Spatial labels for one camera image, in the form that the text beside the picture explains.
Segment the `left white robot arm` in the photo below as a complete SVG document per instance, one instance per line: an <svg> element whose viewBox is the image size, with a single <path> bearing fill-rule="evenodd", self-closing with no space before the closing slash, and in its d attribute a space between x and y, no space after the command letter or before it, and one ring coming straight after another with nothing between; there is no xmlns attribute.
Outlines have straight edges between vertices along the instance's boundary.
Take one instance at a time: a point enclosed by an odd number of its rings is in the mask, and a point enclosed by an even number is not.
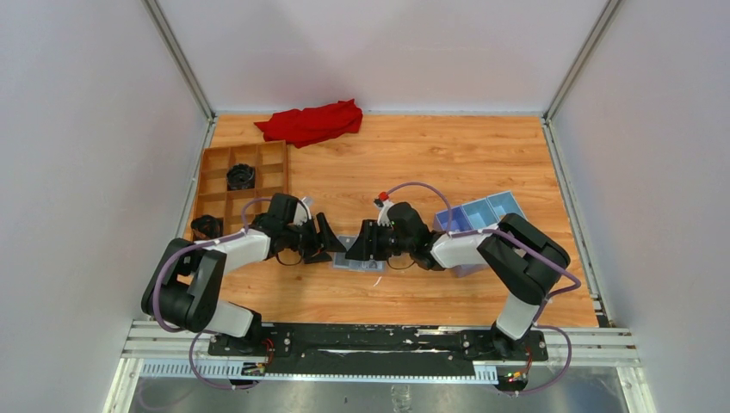
<svg viewBox="0 0 730 413"><path fill-rule="evenodd" d="M276 258L284 250L305 264L329 262L345 246L323 213L313 215L301 199L276 193L268 209L241 230L210 240L171 240L141 299L141 310L170 333L208 332L231 337L243 355L263 346L260 313L220 297L225 275L246 265Z"/></svg>

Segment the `blue plastic box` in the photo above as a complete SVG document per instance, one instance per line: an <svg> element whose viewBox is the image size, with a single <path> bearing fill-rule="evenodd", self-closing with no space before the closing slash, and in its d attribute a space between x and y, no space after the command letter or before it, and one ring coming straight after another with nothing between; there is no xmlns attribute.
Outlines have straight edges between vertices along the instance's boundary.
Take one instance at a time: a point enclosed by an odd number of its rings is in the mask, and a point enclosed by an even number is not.
<svg viewBox="0 0 730 413"><path fill-rule="evenodd" d="M451 212L451 231L471 231L495 225L508 213L526 218L511 191L491 194L485 198L452 206ZM448 223L448 210L435 214L433 227L436 230L445 231ZM451 271L456 278L463 278L487 268L486 265L462 265L452 268Z"/></svg>

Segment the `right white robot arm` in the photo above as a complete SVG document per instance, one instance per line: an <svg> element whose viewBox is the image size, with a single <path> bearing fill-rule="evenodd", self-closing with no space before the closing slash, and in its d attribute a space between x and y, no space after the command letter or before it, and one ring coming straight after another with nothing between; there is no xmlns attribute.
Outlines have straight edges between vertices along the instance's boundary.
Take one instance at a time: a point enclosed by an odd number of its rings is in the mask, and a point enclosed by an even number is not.
<svg viewBox="0 0 730 413"><path fill-rule="evenodd" d="M384 262L407 254L420 268L443 271L486 265L508 290L503 310L493 324L492 347L503 359L513 359L526 347L548 295L567 274L571 258L552 238L517 213L483 229L450 232L428 227L407 202L376 200L377 219L365 219L347 249L352 261Z"/></svg>

